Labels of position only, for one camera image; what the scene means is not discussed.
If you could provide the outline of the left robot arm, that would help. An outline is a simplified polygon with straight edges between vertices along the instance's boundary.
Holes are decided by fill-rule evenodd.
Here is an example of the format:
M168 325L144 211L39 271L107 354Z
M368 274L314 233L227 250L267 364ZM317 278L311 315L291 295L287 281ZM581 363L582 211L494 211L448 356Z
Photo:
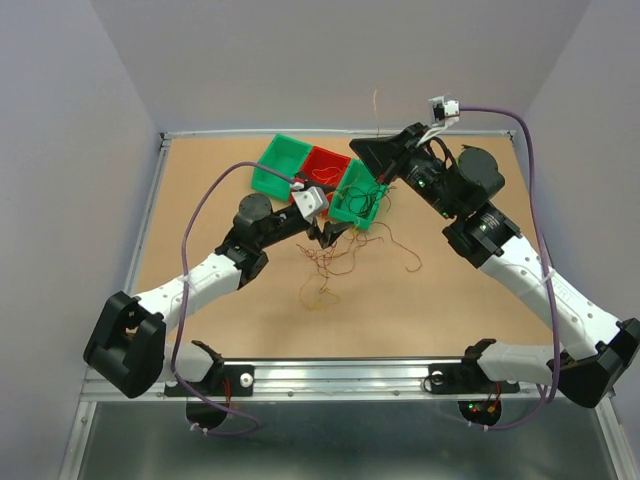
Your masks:
M170 341L169 333L182 335L189 316L253 281L268 263L266 248L300 233L323 248L332 246L351 225L320 225L317 218L327 206L317 187L294 193L292 204L280 210L263 194L245 196L222 244L199 264L152 290L117 292L106 300L84 361L128 398L161 380L215 392L222 384L220 355L202 342Z

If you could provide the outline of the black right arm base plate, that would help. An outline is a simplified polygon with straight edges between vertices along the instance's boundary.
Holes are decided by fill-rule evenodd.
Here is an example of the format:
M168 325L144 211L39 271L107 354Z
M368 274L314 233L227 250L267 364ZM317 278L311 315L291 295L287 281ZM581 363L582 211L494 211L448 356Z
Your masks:
M422 388L434 395L511 394L520 391L517 383L491 381L479 367L461 362L431 364Z

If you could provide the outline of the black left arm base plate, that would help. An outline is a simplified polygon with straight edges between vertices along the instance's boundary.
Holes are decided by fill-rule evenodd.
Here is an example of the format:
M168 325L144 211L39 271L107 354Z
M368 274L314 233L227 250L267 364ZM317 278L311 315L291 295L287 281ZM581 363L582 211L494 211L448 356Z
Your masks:
M175 376L168 372L163 394L168 397L186 397L190 392L180 384ZM227 393L231 398L251 397L253 395L253 380L255 366L248 363L214 366L213 371L205 375L199 382L189 382L189 385L199 393L208 397L223 397Z

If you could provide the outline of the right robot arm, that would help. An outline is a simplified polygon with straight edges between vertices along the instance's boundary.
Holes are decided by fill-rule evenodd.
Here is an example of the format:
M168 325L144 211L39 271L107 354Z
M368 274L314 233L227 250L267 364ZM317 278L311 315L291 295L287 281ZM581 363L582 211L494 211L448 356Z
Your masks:
M438 158L416 123L395 136L354 139L350 147L381 185L404 181L448 220L443 234L474 268L509 290L552 330L557 346L518 346L483 339L466 349L445 385L482 390L497 382L555 386L593 408L639 351L639 322L602 310L543 264L521 229L491 202L505 185L488 151L465 146Z

